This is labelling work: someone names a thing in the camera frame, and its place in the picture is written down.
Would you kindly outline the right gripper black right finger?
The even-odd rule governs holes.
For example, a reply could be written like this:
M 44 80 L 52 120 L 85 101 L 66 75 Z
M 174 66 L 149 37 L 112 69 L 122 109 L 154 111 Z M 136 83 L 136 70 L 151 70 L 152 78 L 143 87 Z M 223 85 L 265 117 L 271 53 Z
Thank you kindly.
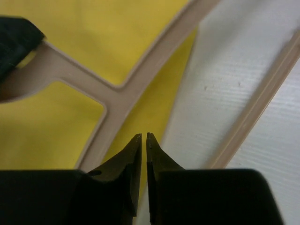
M 147 134 L 150 223 L 153 225 L 281 225 L 266 179 L 253 169 L 187 170 Z

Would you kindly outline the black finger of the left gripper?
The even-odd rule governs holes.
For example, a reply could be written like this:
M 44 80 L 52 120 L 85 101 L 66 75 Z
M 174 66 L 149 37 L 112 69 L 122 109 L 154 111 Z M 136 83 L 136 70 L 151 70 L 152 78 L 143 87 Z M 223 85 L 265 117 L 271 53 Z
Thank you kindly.
M 29 20 L 22 17 L 0 17 L 0 81 L 45 38 L 44 33 Z

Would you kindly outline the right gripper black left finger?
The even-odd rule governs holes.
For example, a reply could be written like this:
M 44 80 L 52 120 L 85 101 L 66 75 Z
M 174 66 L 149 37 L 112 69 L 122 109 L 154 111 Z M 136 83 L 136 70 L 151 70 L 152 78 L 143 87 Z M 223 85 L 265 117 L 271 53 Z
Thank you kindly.
M 142 136 L 90 172 L 2 170 L 3 225 L 130 225 L 137 215 Z

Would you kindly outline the wooden clothes hanger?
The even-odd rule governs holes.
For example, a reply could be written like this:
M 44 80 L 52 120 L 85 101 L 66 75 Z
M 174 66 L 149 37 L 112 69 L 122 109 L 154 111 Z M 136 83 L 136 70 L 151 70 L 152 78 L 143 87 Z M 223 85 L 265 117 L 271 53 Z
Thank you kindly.
M 216 7 L 216 0 L 192 0 L 170 21 L 130 71 L 115 86 L 100 78 L 51 44 L 31 37 L 36 56 L 23 68 L 6 73 L 1 102 L 26 98 L 59 80 L 101 103 L 105 114 L 82 150 L 76 168 L 91 171 L 103 159 L 117 132 L 148 85 L 196 25 Z M 300 57 L 300 33 L 293 34 L 271 65 L 244 110 L 206 164 L 224 168 L 233 158 Z

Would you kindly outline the yellow trousers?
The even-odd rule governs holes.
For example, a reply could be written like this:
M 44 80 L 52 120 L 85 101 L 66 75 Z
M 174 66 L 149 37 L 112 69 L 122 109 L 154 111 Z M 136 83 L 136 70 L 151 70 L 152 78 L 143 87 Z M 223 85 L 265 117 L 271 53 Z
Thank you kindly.
M 27 18 L 47 40 L 113 84 L 130 69 L 184 0 L 3 0 L 2 15 Z M 161 140 L 186 67 L 191 34 L 165 64 L 122 127 L 108 156 L 137 133 Z M 1 169 L 72 168 L 103 107 L 61 82 L 0 106 Z

